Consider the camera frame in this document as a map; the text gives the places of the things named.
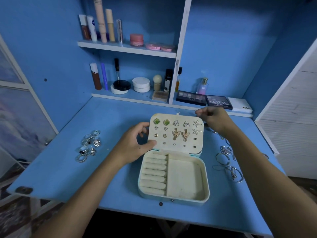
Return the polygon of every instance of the white plank wall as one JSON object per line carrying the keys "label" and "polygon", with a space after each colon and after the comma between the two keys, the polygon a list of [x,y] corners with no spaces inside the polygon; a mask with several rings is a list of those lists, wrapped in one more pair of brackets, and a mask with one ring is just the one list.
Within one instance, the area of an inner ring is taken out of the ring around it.
{"label": "white plank wall", "polygon": [[258,124],[279,151],[288,176],[317,179],[317,50]]}

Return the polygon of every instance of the jewelry box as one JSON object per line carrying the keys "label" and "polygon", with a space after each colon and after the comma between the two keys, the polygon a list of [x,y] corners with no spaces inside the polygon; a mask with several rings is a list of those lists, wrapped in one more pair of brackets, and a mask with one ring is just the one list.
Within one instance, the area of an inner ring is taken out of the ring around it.
{"label": "jewelry box", "polygon": [[156,146],[146,152],[138,179],[143,198],[203,205],[210,196],[203,149],[204,123],[198,117],[154,114],[149,140]]}

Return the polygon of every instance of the pink compact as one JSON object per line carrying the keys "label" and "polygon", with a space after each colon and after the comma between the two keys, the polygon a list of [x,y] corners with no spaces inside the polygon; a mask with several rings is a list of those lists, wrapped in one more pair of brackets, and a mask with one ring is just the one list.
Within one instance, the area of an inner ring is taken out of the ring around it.
{"label": "pink compact", "polygon": [[143,46],[143,35],[142,34],[130,34],[130,45],[131,46]]}
{"label": "pink compact", "polygon": [[145,47],[147,49],[150,49],[150,50],[160,50],[161,49],[161,45],[156,44],[156,43],[146,43]]}
{"label": "pink compact", "polygon": [[166,52],[171,52],[175,48],[174,45],[162,45],[161,50],[166,51]]}

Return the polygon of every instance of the blue table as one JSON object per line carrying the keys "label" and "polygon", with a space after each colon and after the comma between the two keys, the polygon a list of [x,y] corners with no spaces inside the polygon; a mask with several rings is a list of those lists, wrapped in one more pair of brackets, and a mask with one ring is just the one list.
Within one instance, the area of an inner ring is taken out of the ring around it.
{"label": "blue table", "polygon": [[[92,97],[8,191],[13,193],[19,186],[32,187],[32,197],[66,202],[104,160],[121,135],[131,125],[150,120],[155,113],[195,115],[192,110]],[[231,118],[260,151],[269,156],[269,161],[283,171],[254,122],[246,117]],[[101,131],[102,143],[97,148],[96,156],[89,157],[84,163],[75,162],[82,138],[95,129]],[[215,155],[221,145],[226,145],[225,140],[212,132],[204,132],[203,153],[200,158],[206,164],[210,198],[203,206],[192,207],[171,202],[164,202],[163,206],[159,206],[156,200],[142,198],[137,190],[142,162],[140,158],[117,173],[100,202],[100,208],[271,235],[245,180],[242,183],[233,183],[224,171],[212,168],[219,165]],[[231,159],[231,162],[240,169],[237,161]]]}

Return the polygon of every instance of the hand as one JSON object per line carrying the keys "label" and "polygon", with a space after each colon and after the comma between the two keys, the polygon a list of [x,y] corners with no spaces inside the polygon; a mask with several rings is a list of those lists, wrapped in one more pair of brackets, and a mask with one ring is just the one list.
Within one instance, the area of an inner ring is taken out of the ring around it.
{"label": "hand", "polygon": [[149,122],[140,122],[135,126],[130,127],[121,137],[119,142],[114,146],[109,155],[119,159],[121,165],[124,166],[137,160],[147,151],[153,149],[156,145],[156,140],[149,140],[148,143],[140,145],[137,142],[137,135],[143,138],[143,133],[148,134],[146,127],[150,125]]}
{"label": "hand", "polygon": [[233,130],[239,129],[223,108],[205,107],[196,110],[195,113],[224,138]]}

